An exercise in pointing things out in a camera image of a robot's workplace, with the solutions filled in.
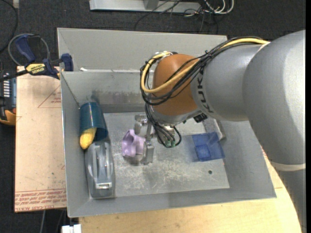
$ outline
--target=purple plastic object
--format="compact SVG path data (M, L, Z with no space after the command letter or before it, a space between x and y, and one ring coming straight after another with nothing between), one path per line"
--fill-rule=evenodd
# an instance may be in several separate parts
M145 138L134 133L134 130L126 132L122 140L122 154L124 157L135 157L144 153Z

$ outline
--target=blue cup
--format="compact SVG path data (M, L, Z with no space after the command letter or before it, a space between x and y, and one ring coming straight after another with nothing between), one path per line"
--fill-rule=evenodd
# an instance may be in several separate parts
M91 128L97 128L94 141L103 140L108 136L103 112L95 102L88 102L80 107L80 134Z

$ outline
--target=black carpet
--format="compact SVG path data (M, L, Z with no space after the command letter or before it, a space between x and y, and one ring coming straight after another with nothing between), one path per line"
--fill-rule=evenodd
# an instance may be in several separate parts
M88 28L134 30L144 13L90 12L89 0L19 0L16 34L37 33L50 46L52 59L57 56L56 28ZM150 14L140 21L138 31L222 34L233 36L256 35L273 40L306 27L306 0L235 0L233 11L225 16L206 16L200 31L201 19L186 19L170 14ZM0 48L10 37L14 26L14 11L0 1ZM0 53L3 67L14 69L7 50ZM42 212L15 214L14 154L15 129L0 125L0 232L39 232ZM49 211L44 232L55 232L60 211Z

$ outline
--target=cardboard sheet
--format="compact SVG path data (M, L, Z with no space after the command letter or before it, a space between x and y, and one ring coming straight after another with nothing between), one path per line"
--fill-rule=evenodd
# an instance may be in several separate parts
M15 212L66 204L60 81L18 77Z

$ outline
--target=gray bin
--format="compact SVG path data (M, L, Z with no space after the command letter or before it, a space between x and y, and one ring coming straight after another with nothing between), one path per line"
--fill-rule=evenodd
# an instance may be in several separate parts
M221 141L224 160L202 163L195 159L190 135L206 130L193 120L180 126L184 136L180 146L167 150L154 142L153 163L132 165L122 157L121 140L126 131L133 128L134 115L143 112L138 70L144 61L159 50L197 56L225 37L58 29L58 38L60 54L69 52L75 64L74 72L61 75L69 217L275 197L260 145L249 122L222 122L226 134L226 139ZM114 46L118 46L118 53L124 53L123 57L113 55ZM136 49L133 46L138 46L139 51L133 51ZM102 54L97 54L99 47ZM81 72L81 67L89 71ZM99 101L104 112L112 143L116 172L116 197L112 199L90 196L84 153L79 146L79 107L93 98Z

